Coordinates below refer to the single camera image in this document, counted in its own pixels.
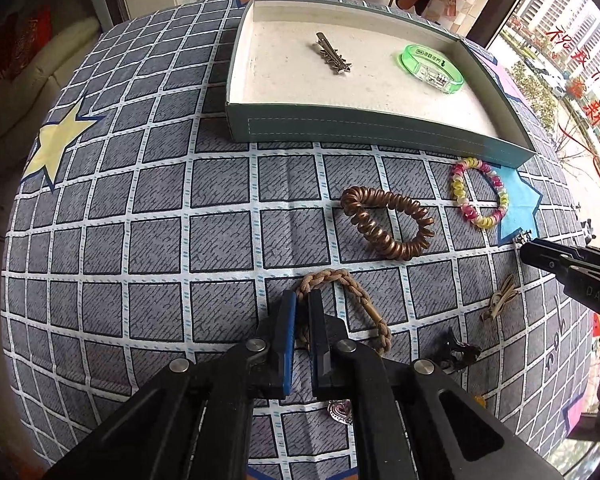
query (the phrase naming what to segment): tablecloth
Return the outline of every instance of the tablecloth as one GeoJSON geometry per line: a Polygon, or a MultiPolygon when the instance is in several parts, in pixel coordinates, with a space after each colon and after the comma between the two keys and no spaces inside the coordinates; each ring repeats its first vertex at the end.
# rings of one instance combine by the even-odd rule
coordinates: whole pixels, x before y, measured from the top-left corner
{"type": "MultiPolygon", "coordinates": [[[[391,327],[391,359],[427,356],[449,327],[480,345],[480,360],[455,379],[546,456],[564,438],[561,409],[586,384],[587,310],[552,275],[520,264],[512,244],[498,246],[494,230],[462,220],[448,188],[454,156],[232,142],[225,81],[242,12],[240,0],[206,0],[117,25],[49,113],[58,122],[80,103],[79,116],[99,119],[64,150],[55,182],[44,171],[23,181],[8,227],[4,353],[36,452],[53,464],[171,359],[216,357],[253,335],[301,276],[344,267],[391,327]],[[338,200],[353,185],[429,207],[436,237],[426,253],[395,262],[369,250],[338,200]],[[482,322],[510,273],[521,294],[482,322]]],[[[541,236],[583,245],[551,142],[497,61],[471,47],[513,88],[538,151],[520,176],[543,194],[541,236]]],[[[479,174],[468,187],[477,205],[496,205],[479,174]]],[[[405,215],[376,215],[395,237],[414,235],[405,215]]],[[[370,319],[340,286],[325,287],[323,299],[350,337],[373,339],[370,319]]],[[[312,399],[302,350],[293,390],[285,401],[256,403],[250,475],[312,480],[355,468],[352,427],[312,399]]]]}

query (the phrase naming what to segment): yellow star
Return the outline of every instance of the yellow star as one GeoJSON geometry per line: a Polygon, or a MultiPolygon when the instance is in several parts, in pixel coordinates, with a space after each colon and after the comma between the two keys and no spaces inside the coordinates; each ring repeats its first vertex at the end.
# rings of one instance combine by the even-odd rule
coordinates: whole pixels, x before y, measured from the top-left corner
{"type": "Polygon", "coordinates": [[[100,117],[78,118],[81,105],[82,101],[78,101],[59,123],[43,124],[38,134],[38,148],[27,163],[22,180],[40,170],[45,170],[49,186],[53,186],[66,147],[100,119],[100,117]]]}

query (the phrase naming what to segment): blue star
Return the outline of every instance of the blue star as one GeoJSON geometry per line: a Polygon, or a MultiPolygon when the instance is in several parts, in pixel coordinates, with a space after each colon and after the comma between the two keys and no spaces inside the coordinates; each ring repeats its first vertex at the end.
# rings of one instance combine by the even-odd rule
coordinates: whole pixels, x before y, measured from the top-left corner
{"type": "Polygon", "coordinates": [[[536,211],[542,193],[522,180],[517,170],[502,167],[497,171],[509,193],[509,210],[498,226],[498,245],[511,243],[514,236],[524,231],[531,231],[531,237],[538,238],[536,211]]]}

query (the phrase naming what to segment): brown coil hair tie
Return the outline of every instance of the brown coil hair tie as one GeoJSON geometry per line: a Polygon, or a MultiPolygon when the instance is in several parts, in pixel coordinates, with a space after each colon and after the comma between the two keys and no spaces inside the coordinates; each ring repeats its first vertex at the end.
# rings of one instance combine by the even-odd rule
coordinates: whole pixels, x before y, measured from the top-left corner
{"type": "Polygon", "coordinates": [[[433,218],[428,217],[429,210],[420,206],[420,202],[412,200],[391,191],[383,191],[373,187],[353,186],[344,190],[340,198],[344,214],[351,217],[351,223],[358,228],[371,246],[383,256],[391,260],[409,261],[416,256],[421,256],[424,249],[428,249],[431,238],[435,232],[427,229],[433,224],[433,218]],[[418,234],[408,242],[397,242],[371,218],[366,207],[386,207],[397,212],[407,213],[418,224],[418,234]]]}
{"type": "MultiPolygon", "coordinates": [[[[374,307],[365,289],[350,275],[347,269],[323,269],[315,274],[306,275],[298,288],[296,288],[298,300],[302,301],[309,291],[318,287],[321,283],[331,282],[338,282],[358,298],[360,305],[362,305],[366,313],[369,314],[369,317],[376,324],[376,327],[378,327],[379,347],[376,348],[376,352],[381,356],[387,353],[391,349],[391,329],[389,329],[380,313],[374,307]]],[[[306,331],[301,333],[300,339],[307,342],[306,331]]]]}

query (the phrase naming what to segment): metal bolt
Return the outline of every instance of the metal bolt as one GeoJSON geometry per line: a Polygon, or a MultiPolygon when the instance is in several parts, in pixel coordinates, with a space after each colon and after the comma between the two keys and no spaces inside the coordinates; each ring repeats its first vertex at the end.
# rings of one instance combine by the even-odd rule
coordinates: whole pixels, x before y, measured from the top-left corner
{"type": "Polygon", "coordinates": [[[341,352],[353,352],[356,349],[356,342],[351,339],[341,339],[336,343],[336,348],[341,352]]]}
{"type": "Polygon", "coordinates": [[[413,369],[422,375],[431,375],[434,370],[433,363],[428,359],[418,359],[413,364],[413,369]]]}
{"type": "Polygon", "coordinates": [[[267,347],[267,344],[262,339],[255,338],[249,339],[246,343],[246,347],[247,350],[252,352],[262,352],[267,347]]]}
{"type": "Polygon", "coordinates": [[[177,374],[181,374],[189,370],[189,360],[183,357],[179,357],[174,359],[169,363],[169,370],[172,372],[176,372],[177,374]]]}

